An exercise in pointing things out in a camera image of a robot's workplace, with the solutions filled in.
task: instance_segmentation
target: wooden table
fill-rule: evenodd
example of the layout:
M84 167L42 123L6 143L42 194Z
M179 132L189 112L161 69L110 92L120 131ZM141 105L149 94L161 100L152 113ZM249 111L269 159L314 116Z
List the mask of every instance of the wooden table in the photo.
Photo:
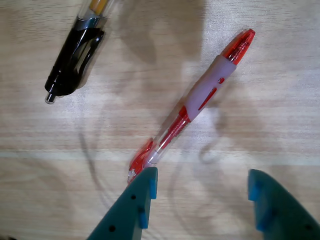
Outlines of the wooden table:
M158 164L147 240L255 240L251 168L320 221L318 0L123 0L75 93L44 84L81 0L0 2L0 234L85 240L128 164L240 31L238 69Z

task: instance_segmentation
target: pen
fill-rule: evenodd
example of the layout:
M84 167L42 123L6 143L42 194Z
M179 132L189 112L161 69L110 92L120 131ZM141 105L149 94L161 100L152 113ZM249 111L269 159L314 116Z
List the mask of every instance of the pen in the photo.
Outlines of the pen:
M112 3L113 0L89 0L82 4L45 83L47 104L53 104L56 96L72 94L79 87L88 62L104 36L102 28Z
M144 168L154 167L173 139L177 138L181 131L206 107L222 83L236 70L237 64L245 55L255 34L252 29L240 33L222 51L221 55L214 59L208 70L187 95L175 120L165 131L149 139L134 156L129 166L128 183L131 183Z

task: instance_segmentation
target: teal plastic piece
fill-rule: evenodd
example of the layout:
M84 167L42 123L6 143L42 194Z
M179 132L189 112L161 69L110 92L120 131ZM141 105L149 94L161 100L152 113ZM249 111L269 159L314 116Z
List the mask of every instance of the teal plastic piece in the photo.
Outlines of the teal plastic piece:
M148 228L151 199L157 197L158 169L144 169L124 190L87 240L140 240Z
M251 169L248 198L254 201L256 229L264 240L320 240L320 226L276 180Z

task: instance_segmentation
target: red pen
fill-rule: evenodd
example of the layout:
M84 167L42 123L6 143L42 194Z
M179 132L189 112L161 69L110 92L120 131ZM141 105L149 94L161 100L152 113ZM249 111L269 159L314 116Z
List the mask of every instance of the red pen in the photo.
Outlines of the red pen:
M187 95L184 106L171 125L165 131L159 132L155 138L149 139L134 156L129 167L128 183L131 183L144 168L154 167L165 150L173 143L173 139L177 138L181 131L206 107L222 83L236 70L237 64L245 55L255 34L252 29L243 31L230 42L221 55L214 59L208 70Z

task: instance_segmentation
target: red pen clip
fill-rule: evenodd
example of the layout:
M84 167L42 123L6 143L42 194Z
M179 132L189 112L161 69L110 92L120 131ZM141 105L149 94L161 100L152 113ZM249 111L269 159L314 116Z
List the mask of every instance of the red pen clip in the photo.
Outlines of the red pen clip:
M135 179L135 176L144 169L145 158L152 149L153 144L154 140L150 138L132 159L128 173L128 183L131 183Z

